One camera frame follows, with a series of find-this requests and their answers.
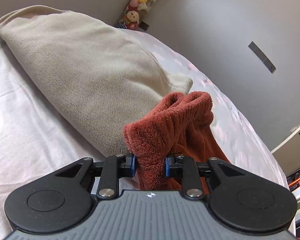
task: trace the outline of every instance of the towel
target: towel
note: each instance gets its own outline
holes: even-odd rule
[[[210,157],[228,161],[210,130],[212,99],[206,92],[170,93],[140,121],[125,125],[127,148],[138,160],[140,190],[176,190],[181,185],[164,177],[168,154],[207,162]],[[202,178],[205,194],[208,188]]]
[[[105,156],[128,153],[125,124],[192,86],[134,38],[81,13],[30,6],[1,17],[0,36],[50,103]]]

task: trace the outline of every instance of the beige pillow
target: beige pillow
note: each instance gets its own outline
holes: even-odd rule
[[[0,36],[45,97],[106,156],[128,152],[125,124],[192,86],[132,37],[81,13],[30,6],[1,17]]]

